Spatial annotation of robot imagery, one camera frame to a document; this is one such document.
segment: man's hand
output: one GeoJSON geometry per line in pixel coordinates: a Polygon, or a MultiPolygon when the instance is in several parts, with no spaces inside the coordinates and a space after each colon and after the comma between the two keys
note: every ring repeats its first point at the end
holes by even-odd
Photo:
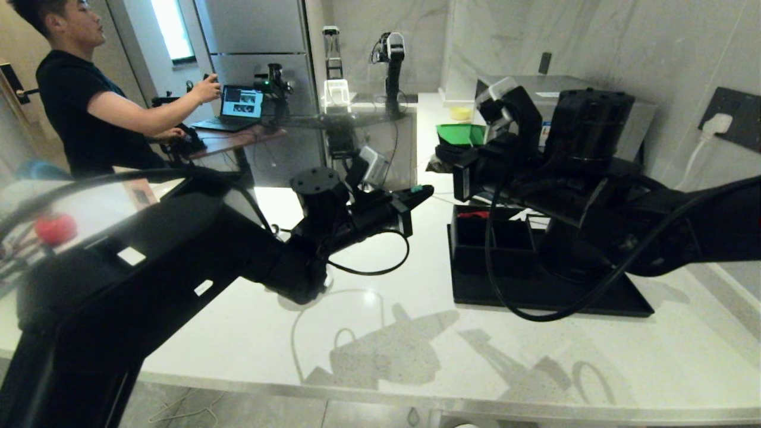
{"type": "Polygon", "coordinates": [[[154,140],[165,140],[165,139],[184,138],[185,135],[187,135],[185,134],[185,131],[181,130],[180,128],[172,128],[172,129],[163,131],[162,133],[158,133],[154,136],[148,136],[148,138],[154,139],[154,140]]]}
{"type": "Polygon", "coordinates": [[[209,101],[219,98],[221,93],[221,85],[217,81],[217,75],[210,75],[205,80],[201,80],[193,86],[193,90],[190,94],[196,96],[201,104],[208,103],[209,101]]]}

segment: red ball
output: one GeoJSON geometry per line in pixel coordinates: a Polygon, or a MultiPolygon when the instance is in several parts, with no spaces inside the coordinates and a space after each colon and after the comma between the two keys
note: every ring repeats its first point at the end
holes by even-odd
{"type": "Polygon", "coordinates": [[[34,231],[48,245],[63,244],[77,235],[77,222],[69,214],[50,214],[34,222],[34,231]]]}

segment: laptop screen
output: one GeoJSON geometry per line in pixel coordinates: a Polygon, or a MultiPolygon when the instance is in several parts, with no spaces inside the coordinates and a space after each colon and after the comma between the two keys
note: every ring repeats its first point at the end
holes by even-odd
{"type": "Polygon", "coordinates": [[[225,86],[222,92],[222,116],[259,119],[264,94],[247,86],[225,86]]]}

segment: red object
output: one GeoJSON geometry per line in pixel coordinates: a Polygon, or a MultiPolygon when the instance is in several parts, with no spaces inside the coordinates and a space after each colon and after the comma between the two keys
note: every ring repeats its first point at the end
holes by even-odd
{"type": "Polygon", "coordinates": [[[50,214],[34,222],[34,231],[48,245],[63,244],[77,235],[77,222],[69,214],[50,214]]]}
{"type": "Polygon", "coordinates": [[[461,212],[460,214],[457,214],[457,218],[459,219],[488,219],[489,218],[489,211],[473,211],[473,212],[461,212]]]}

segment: laptop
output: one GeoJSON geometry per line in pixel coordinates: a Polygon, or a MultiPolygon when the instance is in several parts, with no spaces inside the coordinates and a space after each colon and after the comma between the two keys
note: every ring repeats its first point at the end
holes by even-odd
{"type": "Polygon", "coordinates": [[[191,126],[236,133],[261,121],[263,100],[264,94],[251,86],[226,85],[222,88],[219,117],[196,122],[191,126]]]}

